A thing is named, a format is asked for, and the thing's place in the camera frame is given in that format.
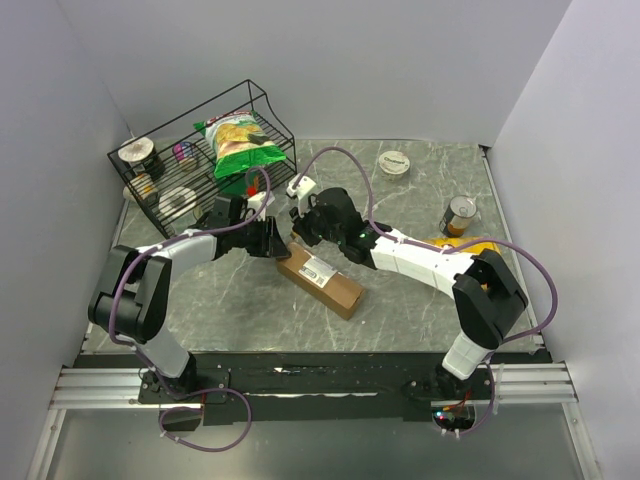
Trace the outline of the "brown cardboard express box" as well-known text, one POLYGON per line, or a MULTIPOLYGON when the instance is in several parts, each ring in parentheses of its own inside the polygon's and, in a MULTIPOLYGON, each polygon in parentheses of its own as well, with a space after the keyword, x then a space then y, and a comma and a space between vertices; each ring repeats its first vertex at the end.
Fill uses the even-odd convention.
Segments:
POLYGON ((277 270, 344 320, 350 320, 365 295, 365 288, 296 242, 290 256, 277 260, 277 270))

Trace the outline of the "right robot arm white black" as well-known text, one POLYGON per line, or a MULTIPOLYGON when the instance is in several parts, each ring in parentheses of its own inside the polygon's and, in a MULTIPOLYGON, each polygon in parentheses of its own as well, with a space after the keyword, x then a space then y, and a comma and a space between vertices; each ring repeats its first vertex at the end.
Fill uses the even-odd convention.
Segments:
POLYGON ((367 222, 340 187, 319 192, 316 185, 289 185, 286 193, 297 200, 290 210, 293 231, 307 245, 331 242, 354 264, 417 280, 454 301, 460 332, 442 360, 437 386, 452 399, 468 391, 472 373, 506 341, 528 306, 503 257, 487 248, 479 254, 448 253, 367 222))

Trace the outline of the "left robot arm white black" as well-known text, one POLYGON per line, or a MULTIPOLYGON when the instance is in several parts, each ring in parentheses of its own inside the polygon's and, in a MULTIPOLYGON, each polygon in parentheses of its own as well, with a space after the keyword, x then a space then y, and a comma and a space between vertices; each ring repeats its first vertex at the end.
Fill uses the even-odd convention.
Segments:
POLYGON ((156 246, 118 245, 107 256, 88 305, 89 321, 154 367, 174 401, 191 399, 198 377, 193 354, 165 325, 171 283, 233 249, 258 258, 289 258, 276 219, 260 216, 265 210, 262 200, 252 204, 239 195, 222 194, 177 237, 156 246))

